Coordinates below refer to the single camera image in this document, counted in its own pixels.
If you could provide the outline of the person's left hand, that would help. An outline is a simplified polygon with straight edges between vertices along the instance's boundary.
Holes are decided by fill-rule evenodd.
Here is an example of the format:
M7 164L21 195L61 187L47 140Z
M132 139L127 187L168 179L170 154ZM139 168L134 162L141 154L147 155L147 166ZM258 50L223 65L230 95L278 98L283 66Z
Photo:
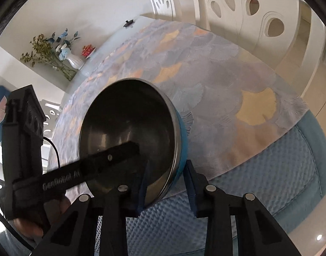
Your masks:
M39 213L31 209L30 214L13 219L14 226L20 234L27 238L42 237L44 231L47 232L50 225L56 222L70 205L70 200L66 196L62 196L60 200L51 200L39 207Z

